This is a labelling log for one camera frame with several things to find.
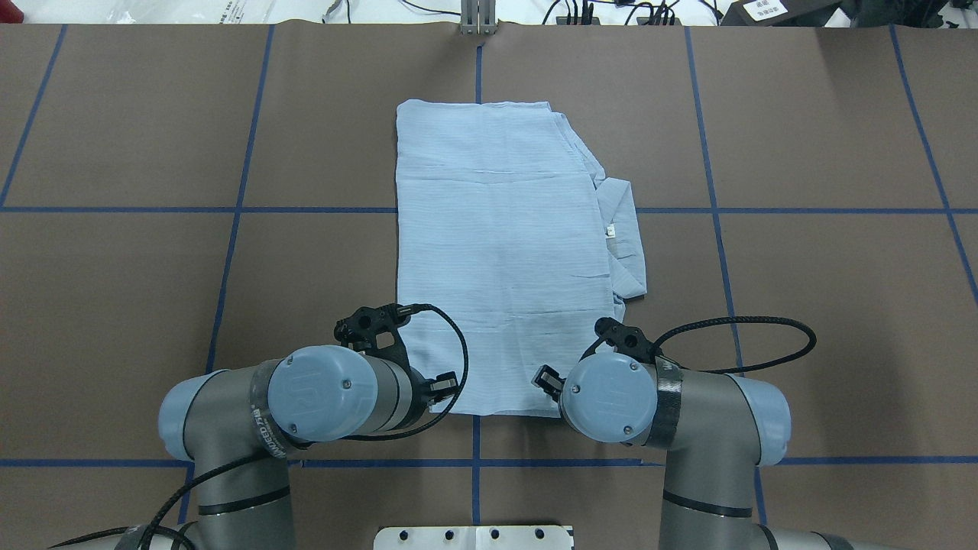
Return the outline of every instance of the cable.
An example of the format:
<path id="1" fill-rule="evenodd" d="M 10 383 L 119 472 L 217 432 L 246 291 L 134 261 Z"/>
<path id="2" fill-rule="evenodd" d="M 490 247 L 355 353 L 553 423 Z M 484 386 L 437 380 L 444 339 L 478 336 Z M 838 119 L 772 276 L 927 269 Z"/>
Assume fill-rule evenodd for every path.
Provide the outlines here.
<path id="1" fill-rule="evenodd" d="M 551 4 L 550 9 L 547 10 L 547 13 L 544 15 L 544 21 L 540 24 L 547 24 L 547 20 L 550 18 L 550 14 L 554 12 L 554 8 L 556 8 L 556 5 L 559 3 L 560 0 L 554 0 L 554 3 Z M 570 8 L 567 9 L 567 20 L 570 21 Z"/>
<path id="2" fill-rule="evenodd" d="M 417 8 L 423 12 L 428 12 L 430 14 L 445 14 L 446 16 L 459 16 L 459 17 L 462 16 L 462 14 L 460 14 L 459 12 L 446 12 L 445 10 L 432 10 L 431 8 L 426 8 L 425 6 L 419 6 L 418 4 L 413 4 L 411 2 L 408 2 L 408 0 L 401 0 L 401 2 L 407 4 L 408 6 L 411 6 L 412 8 Z"/>
<path id="3" fill-rule="evenodd" d="M 652 6 L 652 3 L 651 2 L 639 2 L 634 7 L 632 7 L 632 11 L 628 13 L 628 18 L 625 20 L 625 24 L 628 24 L 632 20 L 632 16 L 642 6 L 645 6 L 645 7 L 648 8 L 648 18 L 650 20 L 652 19 L 652 16 L 655 14 L 655 6 Z"/>
<path id="4" fill-rule="evenodd" d="M 153 541 L 153 535 L 156 533 L 156 530 L 159 528 L 159 523 L 163 521 L 163 516 L 166 516 L 166 513 L 169 512 L 171 508 L 173 508 L 173 505 L 176 504 L 181 498 L 183 498 L 183 495 L 190 492 L 191 489 L 193 489 L 194 487 L 200 485 L 201 483 L 207 480 L 210 480 L 211 478 L 216 478 L 217 476 L 220 476 L 225 472 L 230 472 L 235 468 L 244 466 L 245 464 L 250 464 L 252 462 L 257 462 L 259 460 L 264 460 L 270 457 L 271 455 L 263 450 L 258 453 L 252 454 L 251 456 L 246 456 L 246 457 L 239 458 L 238 460 L 231 461 L 225 464 L 224 466 L 218 466 L 217 468 L 214 468 L 209 472 L 200 474 L 196 478 L 193 478 L 192 480 L 184 483 L 182 487 L 177 489 L 177 492 L 173 493 L 170 496 L 169 500 L 167 500 L 163 504 L 163 506 L 159 509 L 159 511 L 156 512 L 156 515 L 153 516 L 153 519 L 150 521 L 150 524 L 146 527 L 146 530 L 143 531 L 143 536 L 140 537 L 139 545 L 137 546 L 137 548 L 139 550 L 150 550 L 150 543 Z"/>
<path id="5" fill-rule="evenodd" d="M 705 373 L 712 374 L 737 374 L 737 373 L 749 373 L 753 371 L 759 371 L 761 369 L 766 369 L 768 367 L 773 367 L 775 365 L 780 365 L 782 363 L 787 363 L 788 361 L 794 361 L 799 357 L 803 357 L 808 354 L 812 348 L 815 347 L 815 343 L 818 341 L 815 337 L 815 331 L 813 331 L 808 325 L 802 323 L 801 321 L 795 321 L 794 319 L 788 319 L 786 317 L 766 317 L 766 316 L 736 316 L 736 317 L 717 317 L 715 319 L 706 319 L 704 321 L 696 321 L 695 323 L 688 323 L 680 327 L 663 334 L 654 343 L 652 343 L 652 349 L 658 352 L 661 350 L 662 345 L 665 344 L 670 338 L 689 331 L 694 331 L 697 329 L 705 329 L 707 327 L 715 327 L 718 325 L 735 325 L 735 324 L 755 324 L 755 325 L 783 325 L 786 327 L 792 327 L 798 329 L 799 331 L 805 333 L 808 337 L 808 343 L 804 347 L 795 351 L 794 353 L 789 353 L 784 357 L 774 359 L 772 361 L 767 361 L 765 363 L 758 363 L 756 365 L 750 365 L 746 367 L 735 367 L 732 369 L 718 369 L 712 371 L 702 371 Z"/>
<path id="6" fill-rule="evenodd" d="M 455 321 L 453 321 L 447 313 L 431 305 L 430 303 L 414 303 L 408 307 L 413 307 L 416 312 L 432 311 L 437 313 L 442 319 L 445 320 L 446 323 L 448 323 L 450 327 L 452 327 L 452 330 L 455 331 L 456 336 L 459 337 L 459 344 L 462 345 L 462 379 L 459 381 L 459 390 L 456 391 L 455 395 L 452 395 L 452 400 L 448 402 L 448 406 L 445 407 L 445 410 L 438 413 L 438 416 L 432 418 L 422 426 L 407 430 L 406 432 L 401 432 L 399 434 L 348 435 L 344 437 L 344 439 L 352 439 L 354 441 L 391 441 L 394 439 L 401 439 L 411 435 L 420 434 L 435 424 L 438 424 L 443 418 L 448 416 L 448 413 L 451 412 L 452 407 L 455 406 L 455 402 L 459 400 L 459 395 L 462 395 L 462 390 L 466 388 L 466 380 L 468 380 L 468 345 L 466 344 L 466 337 L 462 334 L 462 329 L 459 328 L 459 325 L 455 324 Z"/>
<path id="7" fill-rule="evenodd" d="M 699 0 L 699 2 L 704 6 L 706 6 L 707 8 L 713 10 L 713 18 L 717 20 L 717 26 L 720 26 L 720 17 L 722 17 L 723 14 L 720 13 L 720 8 L 717 7 L 717 0 L 713 0 L 712 6 L 707 4 L 706 0 Z"/>
<path id="8" fill-rule="evenodd" d="M 98 532 L 93 532 L 89 534 L 83 534 L 81 536 L 76 536 L 73 539 L 66 540 L 65 542 L 59 542 L 50 548 L 59 548 L 61 546 L 69 546 L 71 544 L 81 544 L 82 542 L 88 542 L 90 540 L 98 540 L 100 538 L 105 538 L 107 536 L 113 536 L 117 534 L 124 534 L 133 527 L 113 527 L 111 529 L 100 530 Z M 187 538 L 184 533 L 171 529 L 169 527 L 156 526 L 156 534 L 165 536 L 171 540 L 176 541 L 179 545 L 183 546 L 187 550 L 197 550 L 197 546 Z"/>

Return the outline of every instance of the folded shirt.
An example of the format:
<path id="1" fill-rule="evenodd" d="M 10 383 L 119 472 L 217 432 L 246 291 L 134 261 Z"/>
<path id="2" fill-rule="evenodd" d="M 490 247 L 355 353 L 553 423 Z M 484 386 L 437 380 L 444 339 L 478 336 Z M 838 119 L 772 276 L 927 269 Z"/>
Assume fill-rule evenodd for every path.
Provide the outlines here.
<path id="1" fill-rule="evenodd" d="M 631 184 L 606 177 L 547 103 L 410 100 L 397 136 L 398 301 L 437 305 L 466 336 L 453 412 L 557 416 L 536 370 L 568 371 L 595 321 L 645 294 Z M 401 334 L 423 374 L 461 376 L 440 318 L 416 315 Z"/>

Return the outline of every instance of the white floor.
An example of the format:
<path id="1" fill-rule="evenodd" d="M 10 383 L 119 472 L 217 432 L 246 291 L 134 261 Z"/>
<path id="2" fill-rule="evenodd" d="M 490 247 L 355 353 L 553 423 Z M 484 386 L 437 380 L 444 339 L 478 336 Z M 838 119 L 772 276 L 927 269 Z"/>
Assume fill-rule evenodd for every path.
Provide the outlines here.
<path id="1" fill-rule="evenodd" d="M 299 19 L 320 22 L 334 1 L 346 0 L 15 0 L 23 10 L 26 23 L 219 23 L 229 6 L 242 10 L 241 23 L 278 23 Z M 400 0 L 348 0 L 350 20 L 354 23 L 426 23 L 457 21 L 454 16 L 429 14 Z M 460 0 L 412 0 L 427 8 L 458 12 Z M 721 12 L 726 12 L 731 0 L 716 0 Z M 496 15 L 502 21 L 540 24 L 551 0 L 497 0 Z M 716 24 L 711 10 L 698 0 L 681 0 L 674 8 L 684 25 Z M 622 24 L 631 7 L 596 4 L 595 16 L 601 24 Z M 557 5 L 549 19 L 566 15 L 563 3 Z M 647 10 L 639 9 L 636 16 Z M 950 5 L 941 14 L 945 21 L 967 28 L 978 28 L 978 14 L 971 10 L 956 10 Z M 346 23 L 346 6 L 342 4 L 327 18 L 326 23 Z M 841 11 L 827 26 L 849 26 Z"/>

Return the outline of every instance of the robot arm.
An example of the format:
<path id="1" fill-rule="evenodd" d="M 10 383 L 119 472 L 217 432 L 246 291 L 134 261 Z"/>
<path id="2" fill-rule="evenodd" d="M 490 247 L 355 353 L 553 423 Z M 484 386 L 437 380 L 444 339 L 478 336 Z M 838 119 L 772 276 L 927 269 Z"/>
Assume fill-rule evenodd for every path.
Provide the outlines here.
<path id="1" fill-rule="evenodd" d="M 668 451 L 659 550 L 893 550 L 754 525 L 754 468 L 779 462 L 791 437 L 783 394 L 757 380 L 682 369 L 641 330 L 613 319 L 601 319 L 596 332 L 566 379 L 544 365 L 533 382 L 581 434 Z M 594 353 L 601 343 L 615 351 Z"/>
<path id="2" fill-rule="evenodd" d="M 295 548 L 289 456 L 315 442 L 413 435 L 444 418 L 465 385 L 466 345 L 459 332 L 466 358 L 460 382 L 454 372 L 426 379 L 412 368 L 397 328 L 426 310 L 439 313 L 459 332 L 430 305 L 363 307 L 336 324 L 341 345 L 304 347 L 283 359 L 216 371 L 170 390 L 158 418 L 166 450 L 194 461 L 198 473 L 241 463 L 200 483 L 200 520 L 182 534 L 198 550 Z M 394 344 L 378 347 L 381 333 L 390 333 Z M 451 403 L 434 420 L 391 432 L 412 427 L 428 405 L 449 397 Z M 146 530 L 133 527 L 68 547 L 146 548 Z M 157 535 L 150 547 L 171 544 Z"/>

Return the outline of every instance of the blue tape line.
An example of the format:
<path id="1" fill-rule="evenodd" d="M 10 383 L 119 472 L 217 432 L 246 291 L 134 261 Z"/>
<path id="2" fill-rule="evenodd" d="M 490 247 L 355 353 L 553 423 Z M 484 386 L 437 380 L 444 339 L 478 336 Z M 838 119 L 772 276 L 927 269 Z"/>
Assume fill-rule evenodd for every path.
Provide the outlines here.
<path id="1" fill-rule="evenodd" d="M 656 206 L 637 207 L 639 214 L 709 214 L 711 207 Z M 898 215 L 945 215 L 944 208 L 802 208 L 802 207 L 753 207 L 720 206 L 721 214 L 898 214 Z M 0 212 L 25 213 L 235 213 L 235 206 L 0 206 Z M 246 214 L 292 213 L 358 213 L 396 214 L 396 206 L 242 206 Z M 978 214 L 978 208 L 951 208 L 953 214 Z"/>
<path id="2" fill-rule="evenodd" d="M 482 46 L 485 46 L 485 42 L 475 47 L 475 103 L 480 105 L 482 104 Z"/>
<path id="3" fill-rule="evenodd" d="M 719 207 L 722 214 L 943 214 L 942 208 Z"/>
<path id="4" fill-rule="evenodd" d="M 660 207 L 636 207 L 635 212 L 639 214 L 708 214 L 712 213 L 712 208 L 687 207 L 687 206 L 660 206 Z"/>
<path id="5" fill-rule="evenodd" d="M 58 59 L 58 53 L 61 52 L 62 43 L 65 42 L 66 32 L 67 25 L 63 24 L 61 31 L 58 32 L 58 41 L 55 42 L 55 49 L 51 52 L 51 59 L 48 60 L 48 67 L 44 70 L 44 77 L 41 78 L 41 85 L 37 88 L 37 95 L 34 96 L 34 104 L 30 106 L 30 114 L 27 115 L 27 122 L 23 125 L 21 140 L 18 142 L 17 149 L 14 151 L 14 158 L 11 160 L 10 169 L 7 171 L 7 179 L 3 182 L 3 190 L 0 191 L 0 206 L 3 206 L 7 202 L 7 194 L 10 193 L 10 186 L 14 183 L 14 174 L 17 173 L 17 166 L 21 162 L 23 146 L 27 144 L 27 135 L 30 134 L 30 128 L 34 125 L 34 117 L 37 116 L 37 109 L 41 106 L 41 99 L 44 98 L 44 90 L 47 89 L 48 81 L 51 80 L 51 72 L 55 68 L 55 61 Z"/>
<path id="6" fill-rule="evenodd" d="M 396 214 L 394 206 L 245 206 L 244 213 Z"/>
<path id="7" fill-rule="evenodd" d="M 468 458 L 384 460 L 298 460 L 300 468 L 471 468 Z M 787 457 L 778 466 L 847 466 L 867 464 L 978 464 L 978 455 Z M 193 463 L 154 459 L 5 458 L 0 468 L 187 468 Z M 662 468 L 638 458 L 480 458 L 479 468 Z"/>
<path id="8" fill-rule="evenodd" d="M 897 38 L 897 28 L 892 24 L 890 24 L 890 40 L 893 42 L 893 52 L 897 56 L 897 67 L 900 69 L 900 79 L 904 82 L 904 91 L 907 93 L 907 103 L 911 107 L 913 123 L 916 124 L 917 133 L 920 134 L 920 142 L 923 143 L 923 152 L 927 156 L 927 163 L 930 164 L 930 172 L 934 176 L 937 193 L 941 196 L 941 204 L 944 205 L 944 210 L 947 213 L 948 225 L 951 226 L 951 234 L 955 237 L 957 254 L 961 258 L 964 274 L 967 276 L 968 285 L 971 287 L 971 297 L 974 299 L 975 304 L 978 304 L 978 284 L 975 283 L 974 273 L 971 271 L 971 262 L 968 261 L 968 255 L 964 251 L 964 243 L 961 241 L 961 236 L 957 231 L 955 217 L 951 211 L 951 203 L 948 201 L 948 194 L 944 189 L 944 182 L 941 180 L 941 172 L 937 169 L 937 162 L 934 161 L 934 154 L 931 151 L 930 142 L 927 140 L 927 132 L 923 129 L 923 122 L 920 120 L 920 113 L 917 111 L 916 101 L 913 99 L 911 83 L 907 78 L 907 69 L 904 67 L 904 56 L 900 51 L 900 40 Z"/>
<path id="9" fill-rule="evenodd" d="M 300 460 L 300 468 L 469 468 L 467 458 L 418 458 L 386 460 Z"/>
<path id="10" fill-rule="evenodd" d="M 3 206 L 4 212 L 27 213 L 233 213 L 233 206 Z"/>
<path id="11" fill-rule="evenodd" d="M 768 508 L 764 504 L 764 484 L 761 482 L 761 469 L 754 468 L 754 495 L 757 499 L 757 523 L 768 524 Z"/>
<path id="12" fill-rule="evenodd" d="M 173 459 L 125 458 L 0 458 L 0 468 L 186 468 Z"/>
<path id="13" fill-rule="evenodd" d="M 482 468 L 482 420 L 472 415 L 472 524 L 482 525 L 480 477 Z"/>
<path id="14" fill-rule="evenodd" d="M 224 256 L 224 273 L 221 275 L 221 289 L 217 293 L 217 311 L 214 313 L 214 325 L 210 330 L 210 346 L 207 349 L 207 366 L 204 374 L 214 370 L 214 360 L 217 357 L 217 335 L 221 329 L 224 317 L 224 302 L 228 295 L 228 277 L 231 275 L 231 261 L 235 255 L 235 244 L 238 242 L 238 228 L 241 225 L 242 211 L 245 205 L 248 171 L 251 168 L 251 153 L 254 150 L 254 136 L 258 131 L 258 117 L 261 114 L 261 97 L 265 91 L 265 76 L 268 74 L 268 60 L 272 55 L 272 39 L 275 37 L 275 26 L 268 25 L 268 37 L 265 39 L 265 56 L 261 62 L 261 75 L 258 77 L 258 91 L 254 97 L 254 111 L 251 114 L 251 128 L 248 131 L 247 147 L 244 150 L 244 166 L 242 166 L 241 184 L 238 186 L 238 202 L 235 205 L 235 219 L 231 223 L 231 237 L 228 240 L 228 252 Z"/>
<path id="15" fill-rule="evenodd" d="M 484 458 L 482 468 L 636 468 L 659 467 L 638 458 Z"/>
<path id="16" fill-rule="evenodd" d="M 187 465 L 187 475 L 184 477 L 184 483 L 190 483 L 194 480 L 194 463 Z M 177 515 L 177 524 L 185 524 L 187 522 L 187 510 L 190 509 L 190 491 L 187 492 L 180 499 L 180 513 Z"/>
<path id="17" fill-rule="evenodd" d="M 713 164 L 710 162 L 710 148 L 706 140 L 706 122 L 703 118 L 703 104 L 699 95 L 699 82 L 696 79 L 696 59 L 692 50 L 692 33 L 688 26 L 683 27 L 686 35 L 686 53 L 689 59 L 689 80 L 692 83 L 692 98 L 696 105 L 696 123 L 699 125 L 699 143 L 703 150 L 703 166 L 706 170 L 706 188 L 710 194 L 710 209 L 713 215 L 713 233 L 717 240 L 717 252 L 720 255 L 720 275 L 724 283 L 724 299 L 727 302 L 727 315 L 734 317 L 734 292 L 731 289 L 730 270 L 727 267 L 727 250 L 724 248 L 723 228 L 720 225 L 720 208 L 717 201 L 717 190 L 713 182 Z M 740 331 L 735 323 L 731 324 L 733 334 L 733 351 L 737 368 L 743 368 L 743 351 L 740 347 Z M 764 486 L 759 475 L 754 476 L 754 493 L 757 499 L 758 516 L 767 521 L 767 510 L 764 508 Z"/>
<path id="18" fill-rule="evenodd" d="M 846 466 L 869 464 L 978 464 L 978 456 L 789 456 L 778 462 L 777 466 Z"/>

